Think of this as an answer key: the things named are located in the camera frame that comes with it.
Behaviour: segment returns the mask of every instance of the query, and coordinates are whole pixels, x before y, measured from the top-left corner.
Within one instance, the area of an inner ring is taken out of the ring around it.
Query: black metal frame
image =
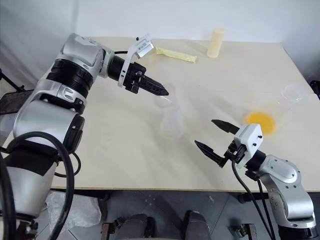
[[[252,195],[255,200],[262,200],[260,192],[253,192]],[[264,199],[269,199],[268,193],[264,192],[263,197],[264,197]],[[242,204],[247,203],[247,202],[252,202],[251,197],[250,197],[249,193],[247,193],[247,192],[239,194],[238,201]]]
[[[10,84],[17,92],[24,92],[25,85],[17,86],[13,81],[11,81],[1,70],[0,68],[0,81],[4,79],[8,84]]]

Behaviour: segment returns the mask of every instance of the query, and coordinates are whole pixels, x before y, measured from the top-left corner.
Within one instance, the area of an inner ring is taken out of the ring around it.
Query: cable connector
[[[249,177],[250,179],[252,179],[253,181],[258,181],[258,179],[259,179],[259,176],[257,175],[257,174],[255,174],[253,171],[251,171],[251,170],[247,170],[247,171],[245,171],[245,175],[247,176],[247,177]]]

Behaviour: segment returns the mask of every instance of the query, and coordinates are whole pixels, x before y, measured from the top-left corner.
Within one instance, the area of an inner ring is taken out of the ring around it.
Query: transparent cup
[[[292,108],[303,98],[302,93],[295,85],[286,86],[274,101],[250,112],[245,117],[247,124],[260,124],[262,133],[270,135],[279,128],[285,115],[291,114]]]
[[[172,84],[164,84],[168,96],[155,96],[155,104],[163,109],[163,117],[159,133],[168,139],[178,139],[185,133],[184,114],[176,97],[176,89]]]

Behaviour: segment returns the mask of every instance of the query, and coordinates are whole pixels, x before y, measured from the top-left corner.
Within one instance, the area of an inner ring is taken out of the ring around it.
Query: yellow cylinder
[[[213,30],[211,35],[210,46],[208,48],[208,51],[206,52],[206,55],[208,57],[213,59],[218,57],[222,42],[224,40],[224,35],[225,35],[224,27],[217,27]]]

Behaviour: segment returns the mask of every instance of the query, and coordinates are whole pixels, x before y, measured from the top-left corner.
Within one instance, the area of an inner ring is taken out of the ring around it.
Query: black cable
[[[0,199],[3,217],[3,239],[16,239],[16,208],[9,173],[0,153]]]
[[[128,51],[115,51],[114,54],[127,54]]]
[[[236,170],[236,161],[235,161],[235,160],[232,161],[232,170],[233,170],[233,173],[234,173],[236,179],[238,180],[238,182],[242,185],[242,187],[243,187],[243,188],[246,190],[246,192],[249,194],[249,196],[250,196],[250,198],[251,198],[251,200],[252,200],[252,202],[253,202],[256,210],[258,211],[258,214],[259,214],[259,216],[260,216],[260,218],[261,218],[261,220],[262,220],[262,222],[263,222],[263,225],[264,225],[266,231],[268,232],[270,238],[272,239],[271,232],[270,232],[270,230],[269,230],[269,228],[268,228],[268,225],[267,225],[267,223],[266,223],[266,220],[265,220],[264,216],[262,215],[262,212],[261,212],[261,210],[260,210],[260,207],[259,207],[259,205],[258,205],[255,197],[253,196],[252,192],[251,192],[250,189],[247,187],[247,185],[241,180],[241,178],[240,178],[240,176],[239,176],[239,174],[238,174],[238,172],[237,172],[237,170]]]
[[[75,157],[76,161],[78,162],[78,168],[77,168],[76,171],[73,173],[73,176],[75,176],[75,175],[77,175],[77,174],[80,172],[80,169],[81,169],[81,161],[80,161],[79,156],[78,156],[75,152],[73,152],[72,154],[73,154],[73,156]],[[60,173],[57,173],[57,172],[55,172],[54,175],[57,176],[57,177],[60,177],[60,178],[66,178],[66,177],[67,177],[67,175],[65,175],[65,174],[60,174]]]
[[[46,133],[46,132],[41,132],[41,131],[32,131],[32,132],[27,132],[24,133],[15,139],[13,139],[9,145],[7,146],[7,150],[11,152],[14,147],[21,141],[29,138],[34,138],[34,137],[39,137],[39,138],[44,138],[48,141],[50,141],[55,148],[57,149],[63,163],[64,163],[64,168],[66,172],[66,189],[65,189],[65,199],[64,199],[64,204],[61,209],[60,216],[54,226],[54,229],[49,237],[50,240],[56,240],[59,236],[59,233],[61,232],[61,229],[63,228],[67,216],[69,214],[71,204],[72,204],[72,199],[74,196],[74,187],[75,187],[75,178],[74,178],[74,170],[72,167],[72,163],[68,154],[67,149],[65,146],[54,136]]]
[[[260,195],[261,195],[262,204],[263,204],[263,208],[264,208],[264,211],[265,211],[266,219],[268,220],[269,228],[271,230],[271,235],[272,235],[271,239],[272,240],[276,240],[275,230],[274,230],[274,227],[272,226],[272,222],[271,222],[271,218],[270,218],[269,211],[268,211],[268,208],[267,208],[266,200],[264,198],[264,191],[262,189],[262,185],[261,185],[261,182],[260,182],[259,179],[257,180],[257,182],[258,182],[258,186],[259,186],[259,191],[260,191]]]

